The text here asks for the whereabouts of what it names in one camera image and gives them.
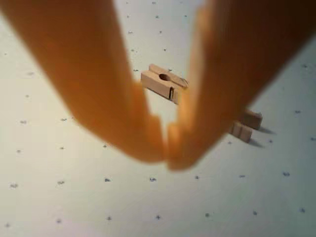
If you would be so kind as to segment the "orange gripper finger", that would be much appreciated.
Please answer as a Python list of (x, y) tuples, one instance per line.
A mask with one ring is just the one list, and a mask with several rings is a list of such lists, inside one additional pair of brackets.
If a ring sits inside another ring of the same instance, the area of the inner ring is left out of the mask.
[(196, 21), (167, 165), (192, 167), (316, 31), (313, 0), (208, 0)]
[(0, 10), (75, 120), (127, 155), (160, 162), (159, 118), (133, 80), (111, 0), (3, 0)]

